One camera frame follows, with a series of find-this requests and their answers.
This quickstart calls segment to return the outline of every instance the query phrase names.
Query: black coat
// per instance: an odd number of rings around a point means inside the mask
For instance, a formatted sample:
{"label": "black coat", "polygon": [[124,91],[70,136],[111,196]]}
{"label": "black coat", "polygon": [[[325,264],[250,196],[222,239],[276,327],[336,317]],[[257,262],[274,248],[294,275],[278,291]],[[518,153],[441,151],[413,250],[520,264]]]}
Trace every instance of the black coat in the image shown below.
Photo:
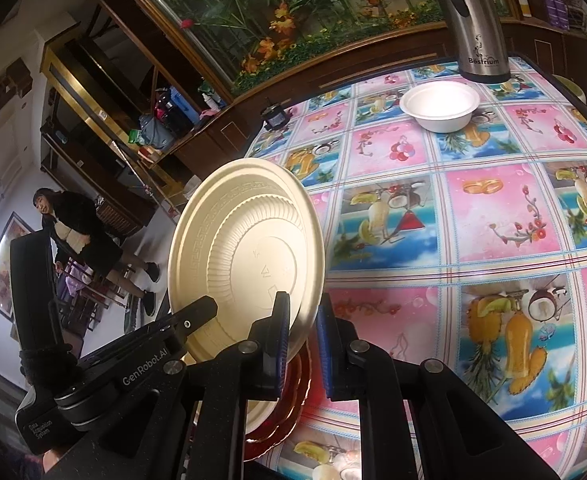
{"label": "black coat", "polygon": [[84,262],[78,253],[56,234],[56,218],[67,227],[82,235],[89,235],[90,237],[92,235],[102,235],[105,232],[105,227],[96,216],[96,206],[86,196],[71,191],[63,191],[62,193],[55,194],[51,197],[50,202],[52,203],[56,217],[43,215],[42,226],[58,247],[55,261],[60,262],[64,267],[70,256],[83,265]]}

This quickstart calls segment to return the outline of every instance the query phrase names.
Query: table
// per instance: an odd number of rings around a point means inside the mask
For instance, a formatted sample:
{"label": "table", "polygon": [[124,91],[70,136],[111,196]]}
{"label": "table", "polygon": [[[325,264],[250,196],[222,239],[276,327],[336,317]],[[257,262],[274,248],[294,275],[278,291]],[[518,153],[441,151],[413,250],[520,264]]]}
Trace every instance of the table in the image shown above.
{"label": "table", "polygon": [[[587,110],[510,65],[502,84],[440,62],[345,86],[289,108],[247,156],[309,192],[336,315],[394,358],[445,362],[570,479],[587,469]],[[480,94],[463,130],[426,132],[399,107],[436,78]],[[301,421],[260,460],[293,479],[358,479],[357,403],[325,398],[310,346]]]}

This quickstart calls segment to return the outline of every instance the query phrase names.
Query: woman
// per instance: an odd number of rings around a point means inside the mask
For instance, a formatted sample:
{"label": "woman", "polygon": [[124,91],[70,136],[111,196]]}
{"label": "woman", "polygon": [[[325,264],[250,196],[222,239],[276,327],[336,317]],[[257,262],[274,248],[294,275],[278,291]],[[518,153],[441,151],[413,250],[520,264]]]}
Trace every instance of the woman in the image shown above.
{"label": "woman", "polygon": [[89,198],[70,191],[53,191],[42,187],[34,194],[33,202],[43,215],[43,229],[58,247],[56,272],[60,274],[63,271],[70,256],[139,298],[147,316],[154,314],[155,294],[141,290],[130,280],[123,278],[114,267],[120,262],[143,269],[153,282],[158,282],[160,269],[155,263],[144,262],[135,254],[123,252],[106,234]]}

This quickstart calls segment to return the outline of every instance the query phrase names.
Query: bolt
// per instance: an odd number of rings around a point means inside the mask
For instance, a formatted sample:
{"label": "bolt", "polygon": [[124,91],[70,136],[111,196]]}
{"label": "bolt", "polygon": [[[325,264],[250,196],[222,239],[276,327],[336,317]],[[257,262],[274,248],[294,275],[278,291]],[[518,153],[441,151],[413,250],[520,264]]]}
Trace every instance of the bolt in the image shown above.
{"label": "bolt", "polygon": [[240,350],[240,353],[242,354],[253,354],[253,352],[258,350],[258,343],[251,339],[245,339],[238,343],[238,350]]}
{"label": "bolt", "polygon": [[182,364],[182,361],[167,361],[162,367],[162,371],[167,375],[176,375],[182,371],[183,366],[184,364]]}
{"label": "bolt", "polygon": [[424,363],[425,370],[430,374],[439,374],[445,369],[445,365],[438,359],[427,359]]}
{"label": "bolt", "polygon": [[363,354],[369,349],[369,343],[362,339],[356,339],[349,344],[349,348],[357,354]]}

